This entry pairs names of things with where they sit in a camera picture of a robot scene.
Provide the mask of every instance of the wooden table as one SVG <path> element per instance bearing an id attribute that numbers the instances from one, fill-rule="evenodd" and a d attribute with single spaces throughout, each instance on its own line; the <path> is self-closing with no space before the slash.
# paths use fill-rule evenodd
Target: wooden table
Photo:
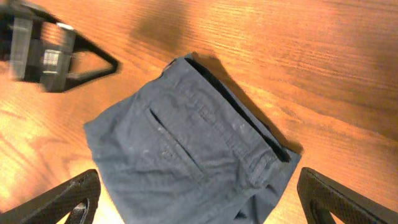
<path id="1" fill-rule="evenodd" d="M 0 64 L 0 211 L 90 168 L 83 124 L 198 52 L 302 160 L 266 223 L 306 223 L 311 167 L 398 212 L 398 3 L 35 0 L 113 54 L 117 74 L 66 93 Z M 95 223 L 122 223 L 103 186 Z"/>

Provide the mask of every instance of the folded pants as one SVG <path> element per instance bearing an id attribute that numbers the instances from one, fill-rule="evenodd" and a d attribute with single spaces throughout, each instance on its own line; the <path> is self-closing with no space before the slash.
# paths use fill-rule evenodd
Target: folded pants
<path id="1" fill-rule="evenodd" d="M 262 223 L 300 160 L 190 55 L 85 131 L 125 223 Z"/>

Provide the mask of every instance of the welt pocket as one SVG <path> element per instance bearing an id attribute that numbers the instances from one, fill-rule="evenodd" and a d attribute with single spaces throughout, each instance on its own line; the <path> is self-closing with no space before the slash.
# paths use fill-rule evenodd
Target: welt pocket
<path id="1" fill-rule="evenodd" d="M 169 159 L 172 160 L 172 163 L 177 163 L 176 166 L 181 167 L 182 165 L 188 169 L 196 180 L 202 179 L 204 177 L 204 173 L 200 169 L 199 165 L 195 162 L 185 147 L 182 146 L 167 127 L 165 127 L 156 113 L 151 108 L 146 108 L 145 116 L 155 129 L 155 132 L 159 134 L 159 137 L 163 138 L 166 144 L 170 146 L 169 153 L 171 156 L 169 156 Z"/>

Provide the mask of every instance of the table surface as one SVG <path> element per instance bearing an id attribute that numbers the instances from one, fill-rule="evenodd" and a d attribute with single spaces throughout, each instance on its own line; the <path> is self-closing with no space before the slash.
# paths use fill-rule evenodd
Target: table surface
<path id="1" fill-rule="evenodd" d="M 398 212 L 398 3 L 344 0 L 35 0 L 122 63 L 65 93 L 0 63 L 0 211 L 95 168 L 83 124 L 197 58 L 302 160 L 266 223 L 306 223 L 311 167 Z M 87 66 L 100 62 L 89 60 Z M 105 187 L 95 223 L 122 223 Z"/>

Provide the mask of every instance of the dark gray pants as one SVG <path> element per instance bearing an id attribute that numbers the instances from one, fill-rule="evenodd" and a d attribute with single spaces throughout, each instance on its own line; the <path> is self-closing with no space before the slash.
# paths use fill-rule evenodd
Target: dark gray pants
<path id="1" fill-rule="evenodd" d="M 85 131 L 125 223 L 262 223 L 300 160 L 189 55 Z"/>

